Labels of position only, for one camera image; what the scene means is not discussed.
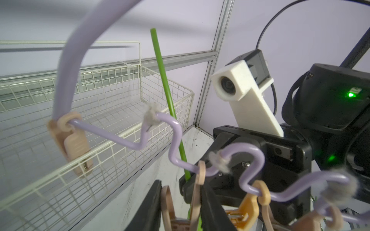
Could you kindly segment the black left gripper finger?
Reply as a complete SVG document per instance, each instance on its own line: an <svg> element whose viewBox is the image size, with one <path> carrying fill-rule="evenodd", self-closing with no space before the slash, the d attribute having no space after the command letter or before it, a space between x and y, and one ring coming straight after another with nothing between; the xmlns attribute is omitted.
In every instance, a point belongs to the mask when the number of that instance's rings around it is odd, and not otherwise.
<svg viewBox="0 0 370 231"><path fill-rule="evenodd" d="M155 180L126 231L158 231L161 225L160 180Z"/></svg>

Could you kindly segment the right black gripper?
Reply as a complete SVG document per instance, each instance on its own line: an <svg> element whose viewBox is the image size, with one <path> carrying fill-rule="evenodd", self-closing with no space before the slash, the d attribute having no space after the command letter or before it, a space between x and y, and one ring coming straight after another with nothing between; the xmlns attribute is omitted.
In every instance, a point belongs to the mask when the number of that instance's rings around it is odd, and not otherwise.
<svg viewBox="0 0 370 231"><path fill-rule="evenodd" d="M311 145L288 126L284 126L283 131L284 136L277 137L233 126L214 128L214 142L201 159L210 167L210 152L217 152L232 143L251 143L266 157L264 167L252 181L262 180L271 192L282 192L311 172L312 161ZM222 205L240 205L246 193L239 186L239 178L252 162L251 154L237 153L229 163L229 174L208 177L201 186L200 216L204 231L237 230Z"/></svg>

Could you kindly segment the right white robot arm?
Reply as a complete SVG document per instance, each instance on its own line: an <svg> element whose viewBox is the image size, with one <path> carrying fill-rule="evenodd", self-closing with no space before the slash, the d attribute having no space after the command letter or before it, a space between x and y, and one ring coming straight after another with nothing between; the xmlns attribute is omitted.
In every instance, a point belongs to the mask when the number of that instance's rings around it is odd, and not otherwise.
<svg viewBox="0 0 370 231"><path fill-rule="evenodd" d="M272 212L289 224L309 212L311 189L328 184L314 209L327 209L356 197L369 202L370 75L328 64L314 64L291 87L279 124L245 61L212 75L219 98L228 101L237 127L213 131L214 142L202 157L206 166L220 161L201 189L203 228L220 218L212 206L238 207L245 197L271 193Z"/></svg>

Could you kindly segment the black clothes rack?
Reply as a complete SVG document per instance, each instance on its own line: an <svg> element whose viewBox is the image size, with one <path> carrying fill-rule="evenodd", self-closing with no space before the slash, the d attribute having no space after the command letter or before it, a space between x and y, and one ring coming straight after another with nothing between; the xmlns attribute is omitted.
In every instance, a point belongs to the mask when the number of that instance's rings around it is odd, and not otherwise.
<svg viewBox="0 0 370 231"><path fill-rule="evenodd" d="M351 52L340 64L340 67L352 69L370 48L370 28L360 38Z"/></svg>

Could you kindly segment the blue tulip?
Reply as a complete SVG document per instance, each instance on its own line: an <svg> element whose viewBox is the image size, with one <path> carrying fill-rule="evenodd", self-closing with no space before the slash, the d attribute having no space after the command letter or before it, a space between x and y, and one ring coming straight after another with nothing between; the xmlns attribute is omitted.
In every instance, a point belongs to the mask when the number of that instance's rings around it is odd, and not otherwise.
<svg viewBox="0 0 370 231"><path fill-rule="evenodd" d="M165 71L165 65L164 65L161 50L160 50L160 45L159 45L159 40L158 40L158 35L157 35L156 29L152 28L150 30L150 34L151 34L153 48L154 48L154 52L155 52L155 56L156 56L156 60L157 60L157 65L158 65L158 68L159 68L159 73L161 75L161 80L162 80L164 93L165 93L166 100L167 100L169 113L172 117L177 119L176 112L175 112L175 107L174 107L173 100L172 100L172 94L171 94L171 91L170 91L170 87L169 87L169 83L168 83L168 79L167 79L167 75L166 75L166 71ZM180 152L181 160L184 161L184 162L187 162L188 160L187 160L185 148L184 148L184 145L183 145L182 141L179 145L179 152ZM191 174L188 170L184 170L184 173L185 173L185 179L186 179L186 182L187 182L187 181L190 180ZM196 229L197 231L203 231L201 225L202 225L202 220L201 220L201 217L199 217L198 227Z"/></svg>

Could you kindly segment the purple clip hanger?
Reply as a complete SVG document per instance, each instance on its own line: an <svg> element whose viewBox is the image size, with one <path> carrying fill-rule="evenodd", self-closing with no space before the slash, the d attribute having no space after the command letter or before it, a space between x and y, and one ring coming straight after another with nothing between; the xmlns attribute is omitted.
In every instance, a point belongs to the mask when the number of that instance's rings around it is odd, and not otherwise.
<svg viewBox="0 0 370 231"><path fill-rule="evenodd" d="M207 172L205 168L202 168L199 173L198 166L184 162L176 157L176 151L182 140L182 128L179 122L169 114L161 113L156 110L149 111L149 118L145 118L142 124L140 142L136 143L120 138L119 136L113 135L109 132L107 133L98 127L90 126L90 124L84 124L78 113L69 112L72 105L74 85L77 83L78 73L80 71L80 65L88 49L112 24L135 7L139 2L140 1L101 1L85 16L80 25L69 37L58 64L53 119L51 119L47 124L48 131L55 142L60 146L62 152L64 147L67 151L71 151L75 148L76 152L84 155L90 150L84 131L98 134L101 137L105 137L108 140L129 147L130 149L140 150L146 146L148 141L147 130L150 130L151 126L156 126L158 123L165 122L170 125L173 130L172 142L168 154L168 158L171 163L185 170L197 173L201 177L205 177L206 173L213 176L221 170L219 166L212 166L207 169ZM249 193L247 195L251 194L257 196L262 193L262 196L267 196L267 191L259 191L259 188L253 188L248 184L252 175L257 174L264 165L265 157L262 150L249 143L234 143L230 144L216 155L226 161L229 160L233 154L245 151L254 155L253 164L255 165L246 169L240 177L240 186L243 190ZM343 190L337 190L337 193L344 193L345 190L355 189L355 186L357 187L357 184L355 183L358 183L358 181L353 179L352 176L350 177L348 174L346 175L339 171L314 172L295 182L286 191L276 194L276 198L274 200L291 200L291 197L293 198L297 196L318 182L318 180L335 182L335 186L342 184ZM339 212L336 206L331 206L332 207L330 209L333 209L332 229L334 229L334 226L337 224L339 225L339 229L341 229L341 225L344 220L355 223L370 222L370 211L360 215L358 218L345 217L344 214ZM320 231L321 219L324 219L323 215L317 211L311 211L300 218L293 224L293 226L290 226L289 230Z"/></svg>

